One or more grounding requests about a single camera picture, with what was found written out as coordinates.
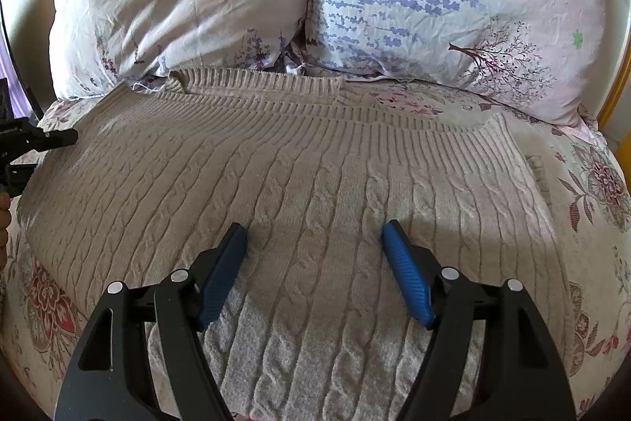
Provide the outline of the person's left hand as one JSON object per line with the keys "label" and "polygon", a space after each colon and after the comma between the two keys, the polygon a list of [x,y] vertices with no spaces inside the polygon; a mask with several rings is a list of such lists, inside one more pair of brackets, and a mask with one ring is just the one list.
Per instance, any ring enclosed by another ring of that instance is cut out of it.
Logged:
{"label": "person's left hand", "polygon": [[6,265],[6,246],[9,241],[7,228],[11,224],[11,198],[6,192],[0,193],[0,269]]}

